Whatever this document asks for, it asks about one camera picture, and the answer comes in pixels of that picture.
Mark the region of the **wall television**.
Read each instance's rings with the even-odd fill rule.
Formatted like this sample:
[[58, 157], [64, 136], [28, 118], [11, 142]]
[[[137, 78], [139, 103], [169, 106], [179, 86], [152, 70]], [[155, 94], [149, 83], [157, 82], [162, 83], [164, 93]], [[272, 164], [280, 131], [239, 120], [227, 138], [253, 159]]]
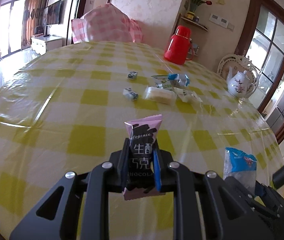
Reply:
[[59, 0], [47, 7], [47, 25], [59, 24], [61, 6], [62, 0]]

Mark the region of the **pink black chocolate pack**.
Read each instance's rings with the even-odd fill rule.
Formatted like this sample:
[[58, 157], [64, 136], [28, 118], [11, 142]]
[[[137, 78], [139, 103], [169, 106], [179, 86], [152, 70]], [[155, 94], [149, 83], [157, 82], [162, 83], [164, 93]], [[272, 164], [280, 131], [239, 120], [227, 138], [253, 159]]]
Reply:
[[130, 140], [130, 153], [124, 200], [162, 195], [156, 189], [155, 174], [151, 168], [156, 137], [161, 123], [161, 114], [125, 122]]

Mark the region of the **ornate white chair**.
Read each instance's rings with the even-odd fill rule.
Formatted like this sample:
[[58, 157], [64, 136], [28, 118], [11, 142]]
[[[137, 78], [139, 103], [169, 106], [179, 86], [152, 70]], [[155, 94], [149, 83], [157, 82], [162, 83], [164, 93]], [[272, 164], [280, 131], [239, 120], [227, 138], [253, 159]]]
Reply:
[[219, 62], [217, 74], [227, 80], [230, 69], [233, 77], [238, 71], [247, 71], [246, 75], [250, 79], [252, 85], [249, 86], [249, 91], [254, 91], [258, 85], [259, 73], [258, 69], [253, 65], [249, 57], [244, 55], [227, 54]]

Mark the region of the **white floral teapot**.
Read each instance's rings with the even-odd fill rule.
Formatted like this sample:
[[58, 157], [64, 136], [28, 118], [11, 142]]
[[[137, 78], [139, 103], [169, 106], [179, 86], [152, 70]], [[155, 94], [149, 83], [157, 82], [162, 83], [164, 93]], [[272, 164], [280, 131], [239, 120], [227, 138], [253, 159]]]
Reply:
[[233, 74], [233, 68], [229, 67], [229, 72], [226, 77], [227, 90], [236, 98], [248, 98], [255, 90], [253, 81], [249, 79], [248, 71], [238, 71]]

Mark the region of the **small blue white candy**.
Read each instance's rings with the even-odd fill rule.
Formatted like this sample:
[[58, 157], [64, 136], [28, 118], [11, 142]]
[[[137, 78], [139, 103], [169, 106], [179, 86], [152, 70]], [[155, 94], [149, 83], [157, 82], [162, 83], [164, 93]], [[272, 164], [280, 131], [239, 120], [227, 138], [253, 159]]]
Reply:
[[131, 71], [128, 73], [127, 78], [130, 80], [135, 80], [138, 77], [138, 73], [135, 71]]

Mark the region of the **clear bag white pastry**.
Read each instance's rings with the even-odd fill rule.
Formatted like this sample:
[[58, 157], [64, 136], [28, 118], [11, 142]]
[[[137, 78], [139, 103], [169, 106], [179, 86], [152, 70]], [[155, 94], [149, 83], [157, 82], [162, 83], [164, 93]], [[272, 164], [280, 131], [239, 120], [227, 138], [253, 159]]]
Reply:
[[181, 89], [177, 87], [174, 87], [173, 90], [182, 102], [186, 102], [186, 103], [194, 102], [194, 101], [203, 102], [201, 98], [199, 98], [199, 96], [194, 91]]

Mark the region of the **yellow checkered tablecloth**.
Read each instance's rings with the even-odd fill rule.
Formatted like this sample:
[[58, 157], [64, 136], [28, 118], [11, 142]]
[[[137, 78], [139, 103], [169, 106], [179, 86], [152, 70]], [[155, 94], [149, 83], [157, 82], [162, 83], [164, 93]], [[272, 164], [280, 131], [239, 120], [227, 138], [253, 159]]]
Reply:
[[[135, 71], [135, 80], [127, 78]], [[172, 105], [144, 99], [152, 76], [186, 74], [203, 102]], [[123, 96], [131, 88], [139, 97]], [[159, 147], [190, 170], [223, 173], [226, 147], [253, 154], [257, 180], [271, 184], [282, 166], [276, 138], [248, 101], [195, 62], [163, 59], [141, 43], [87, 42], [49, 51], [0, 87], [0, 234], [11, 231], [68, 171], [92, 170], [120, 150], [125, 122], [161, 114]]]

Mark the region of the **wooden corner shelf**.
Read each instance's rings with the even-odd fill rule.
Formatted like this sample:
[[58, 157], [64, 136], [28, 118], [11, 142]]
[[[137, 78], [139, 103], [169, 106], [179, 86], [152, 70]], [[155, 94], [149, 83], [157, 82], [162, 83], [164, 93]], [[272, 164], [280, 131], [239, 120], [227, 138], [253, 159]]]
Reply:
[[209, 30], [204, 25], [186, 18], [181, 13], [177, 17], [173, 33], [179, 25], [185, 26], [191, 30], [190, 40], [192, 43], [192, 49], [189, 50], [189, 54], [192, 54], [193, 52], [194, 56], [199, 56], [200, 50], [205, 45]]

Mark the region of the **pink checkered food cover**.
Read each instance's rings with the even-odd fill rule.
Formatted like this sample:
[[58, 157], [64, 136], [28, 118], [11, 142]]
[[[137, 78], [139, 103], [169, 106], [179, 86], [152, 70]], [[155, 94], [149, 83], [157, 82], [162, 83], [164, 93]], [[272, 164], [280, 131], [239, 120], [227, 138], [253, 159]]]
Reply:
[[81, 18], [71, 20], [73, 43], [115, 41], [141, 43], [143, 34], [138, 22], [107, 3]]

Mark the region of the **blue silver small packet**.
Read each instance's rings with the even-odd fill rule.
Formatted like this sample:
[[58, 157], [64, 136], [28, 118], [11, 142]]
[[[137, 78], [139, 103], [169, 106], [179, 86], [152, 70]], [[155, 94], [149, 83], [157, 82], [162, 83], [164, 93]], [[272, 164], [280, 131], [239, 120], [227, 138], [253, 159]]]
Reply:
[[182, 87], [187, 87], [190, 84], [190, 79], [186, 74], [168, 74], [168, 80]]

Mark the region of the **clear yellow cake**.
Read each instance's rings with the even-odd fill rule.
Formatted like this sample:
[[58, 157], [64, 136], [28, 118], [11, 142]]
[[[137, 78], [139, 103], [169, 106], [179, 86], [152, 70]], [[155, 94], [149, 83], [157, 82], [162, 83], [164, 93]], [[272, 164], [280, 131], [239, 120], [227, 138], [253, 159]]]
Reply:
[[143, 97], [145, 100], [172, 105], [175, 103], [177, 95], [171, 90], [147, 87]]

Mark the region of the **red thermos jug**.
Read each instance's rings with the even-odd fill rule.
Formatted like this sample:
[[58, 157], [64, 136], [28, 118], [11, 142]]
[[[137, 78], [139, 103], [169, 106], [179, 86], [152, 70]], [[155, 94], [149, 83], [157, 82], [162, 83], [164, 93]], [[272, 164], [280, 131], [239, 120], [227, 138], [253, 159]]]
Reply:
[[182, 25], [177, 26], [163, 57], [165, 60], [178, 65], [191, 61], [194, 58], [191, 29]]

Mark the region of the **blue white snack pack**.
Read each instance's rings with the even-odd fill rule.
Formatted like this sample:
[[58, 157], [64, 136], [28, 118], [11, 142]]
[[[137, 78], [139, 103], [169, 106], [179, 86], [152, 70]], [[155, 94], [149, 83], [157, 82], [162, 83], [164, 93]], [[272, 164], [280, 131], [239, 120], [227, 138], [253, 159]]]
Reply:
[[223, 179], [233, 177], [254, 194], [256, 171], [257, 159], [254, 155], [232, 147], [225, 149]]

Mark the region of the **green white milk packet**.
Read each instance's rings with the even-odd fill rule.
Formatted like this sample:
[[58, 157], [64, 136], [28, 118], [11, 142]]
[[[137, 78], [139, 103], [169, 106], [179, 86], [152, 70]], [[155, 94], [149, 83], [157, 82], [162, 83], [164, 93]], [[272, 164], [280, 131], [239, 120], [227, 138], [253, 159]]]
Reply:
[[173, 90], [172, 81], [168, 79], [167, 75], [154, 75], [152, 79], [155, 82], [157, 88], [165, 90]]

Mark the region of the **white tv cabinet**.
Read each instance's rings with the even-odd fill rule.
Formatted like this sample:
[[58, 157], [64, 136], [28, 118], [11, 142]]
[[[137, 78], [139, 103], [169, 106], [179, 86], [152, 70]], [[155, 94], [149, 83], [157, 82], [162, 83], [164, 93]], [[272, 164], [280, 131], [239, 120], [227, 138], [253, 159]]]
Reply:
[[63, 38], [59, 36], [49, 35], [44, 37], [32, 37], [31, 48], [39, 55], [44, 55], [47, 51], [51, 51], [63, 46]]

